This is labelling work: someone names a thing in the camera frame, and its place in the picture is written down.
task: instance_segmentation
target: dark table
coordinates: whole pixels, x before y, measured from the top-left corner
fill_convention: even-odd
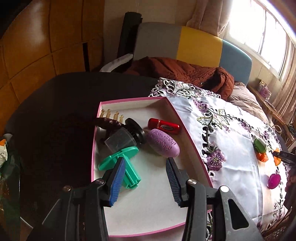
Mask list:
[[[101,101],[146,97],[157,79],[119,73],[59,75],[29,96],[6,125],[24,170],[21,217],[41,222],[65,185],[91,181],[92,120]]]

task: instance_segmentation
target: bed headboard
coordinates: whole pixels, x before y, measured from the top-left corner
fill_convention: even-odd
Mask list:
[[[251,58],[233,44],[206,32],[168,23],[139,25],[134,60],[169,57],[206,67],[221,66],[247,85]]]

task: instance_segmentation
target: brown blanket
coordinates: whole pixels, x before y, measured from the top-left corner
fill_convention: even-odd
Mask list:
[[[234,78],[222,67],[201,67],[176,59],[145,57],[134,61],[125,74],[167,78],[191,83],[197,87],[220,94],[223,100],[231,95]]]

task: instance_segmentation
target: white cloth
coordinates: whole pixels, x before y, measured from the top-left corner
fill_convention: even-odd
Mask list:
[[[272,151],[281,147],[270,126],[213,92],[179,81],[160,78],[149,96],[169,99],[204,161],[213,187],[228,186],[261,231],[283,218],[287,170],[283,163],[275,166]],[[257,160],[252,135],[267,142],[267,162]],[[281,182],[271,190],[267,184],[273,173],[281,175]]]

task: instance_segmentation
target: teal plastic part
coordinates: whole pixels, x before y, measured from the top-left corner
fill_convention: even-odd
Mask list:
[[[99,165],[98,169],[100,171],[112,169],[117,162],[119,157],[123,157],[126,160],[126,173],[123,178],[122,185],[126,188],[135,188],[138,186],[138,183],[141,181],[139,174],[136,172],[135,168],[130,162],[130,158],[135,156],[139,152],[139,149],[136,146],[127,147],[122,149],[115,154],[106,157]]]

